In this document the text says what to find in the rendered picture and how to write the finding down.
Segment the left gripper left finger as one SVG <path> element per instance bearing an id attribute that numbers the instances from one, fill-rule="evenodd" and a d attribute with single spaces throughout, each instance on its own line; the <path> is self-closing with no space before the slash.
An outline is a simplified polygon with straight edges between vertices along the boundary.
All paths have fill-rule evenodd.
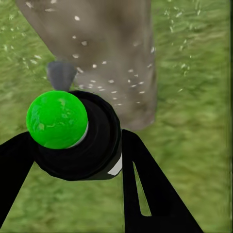
<path id="1" fill-rule="evenodd" d="M 28 136 L 24 132 L 0 145 L 0 228 L 35 161 Z"/>

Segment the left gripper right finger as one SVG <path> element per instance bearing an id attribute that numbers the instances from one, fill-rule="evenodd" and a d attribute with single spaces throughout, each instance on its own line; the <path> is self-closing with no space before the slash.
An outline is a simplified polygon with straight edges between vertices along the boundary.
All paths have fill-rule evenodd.
<path id="1" fill-rule="evenodd" d="M 141 215 L 133 162 L 152 216 Z M 122 170 L 125 233 L 204 233 L 139 136 L 125 129 Z"/>

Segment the pesticide atomizer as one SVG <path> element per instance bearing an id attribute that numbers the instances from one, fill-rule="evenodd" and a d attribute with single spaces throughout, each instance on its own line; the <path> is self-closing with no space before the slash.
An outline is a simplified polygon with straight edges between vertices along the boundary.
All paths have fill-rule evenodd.
<path id="1" fill-rule="evenodd" d="M 78 69 L 45 64 L 54 91 L 27 112 L 28 144 L 36 163 L 67 181 L 109 180 L 122 171 L 122 128 L 114 108 L 97 94 L 70 91 Z"/>

